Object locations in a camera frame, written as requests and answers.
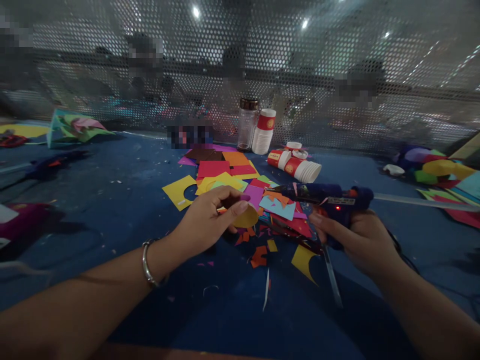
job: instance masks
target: person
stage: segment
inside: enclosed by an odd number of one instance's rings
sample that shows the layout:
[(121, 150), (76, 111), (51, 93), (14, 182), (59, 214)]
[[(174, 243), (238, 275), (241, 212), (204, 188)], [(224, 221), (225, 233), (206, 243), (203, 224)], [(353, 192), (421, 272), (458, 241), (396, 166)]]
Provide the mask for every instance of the person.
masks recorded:
[[(210, 248), (226, 229), (236, 233), (232, 222), (248, 207), (241, 194), (220, 186), (196, 198), (176, 229), (148, 247), (153, 278)], [(228, 210), (218, 215), (221, 206)], [(373, 211), (353, 214), (350, 229), (317, 213), (309, 220), (373, 279), (422, 357), (480, 359), (480, 326), (402, 261)], [(2, 359), (88, 359), (151, 291), (142, 255), (137, 248), (0, 313)]]

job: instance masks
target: perforated metal screen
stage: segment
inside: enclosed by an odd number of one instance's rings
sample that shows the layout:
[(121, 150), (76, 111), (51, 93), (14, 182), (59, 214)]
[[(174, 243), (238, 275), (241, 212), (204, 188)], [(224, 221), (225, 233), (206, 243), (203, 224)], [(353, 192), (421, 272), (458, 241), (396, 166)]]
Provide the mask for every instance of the perforated metal screen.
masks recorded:
[(418, 0), (2, 0), (0, 100), (110, 128), (212, 123), (241, 96), (276, 143), (447, 150), (480, 129), (480, 3)]

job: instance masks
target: purple paper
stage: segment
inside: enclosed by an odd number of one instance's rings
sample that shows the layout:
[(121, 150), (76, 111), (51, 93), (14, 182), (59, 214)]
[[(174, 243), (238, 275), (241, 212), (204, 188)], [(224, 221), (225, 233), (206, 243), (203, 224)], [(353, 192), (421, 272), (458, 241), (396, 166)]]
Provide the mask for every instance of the purple paper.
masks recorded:
[(293, 218), (294, 219), (307, 219), (307, 214), (304, 214), (302, 212), (294, 212), (293, 213)]
[(250, 195), (249, 203), (252, 204), (253, 207), (258, 211), (260, 202), (262, 201), (262, 196), (264, 194), (264, 189), (261, 187), (248, 185), (243, 193), (245, 195)]

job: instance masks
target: hand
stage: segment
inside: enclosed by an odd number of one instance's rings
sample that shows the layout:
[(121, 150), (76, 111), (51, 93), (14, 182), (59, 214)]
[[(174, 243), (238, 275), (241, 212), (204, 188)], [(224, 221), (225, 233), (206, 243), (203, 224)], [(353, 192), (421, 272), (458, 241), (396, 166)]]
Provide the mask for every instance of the hand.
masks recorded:
[(350, 229), (314, 211), (308, 218), (322, 243), (331, 235), (345, 249), (353, 264), (370, 277), (403, 269), (405, 263), (395, 249), (384, 224), (372, 210), (354, 212)]
[[(188, 258), (210, 248), (227, 228), (237, 232), (232, 223), (249, 206), (248, 202), (240, 201), (241, 195), (231, 186), (219, 186), (195, 199), (171, 234)], [(221, 207), (228, 210), (218, 215), (217, 209)]]

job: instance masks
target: silver bangle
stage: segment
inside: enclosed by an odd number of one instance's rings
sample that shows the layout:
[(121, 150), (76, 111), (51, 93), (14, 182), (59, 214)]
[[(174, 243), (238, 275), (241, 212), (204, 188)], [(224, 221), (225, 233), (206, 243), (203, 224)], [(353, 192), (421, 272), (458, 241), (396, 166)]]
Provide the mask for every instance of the silver bangle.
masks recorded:
[(154, 277), (150, 273), (149, 265), (147, 264), (147, 249), (149, 248), (149, 245), (153, 243), (157, 239), (148, 239), (145, 241), (141, 246), (143, 248), (143, 256), (141, 258), (141, 262), (143, 264), (143, 273), (145, 274), (145, 278), (148, 281), (148, 283), (155, 288), (158, 288), (160, 285), (158, 282), (155, 281)]

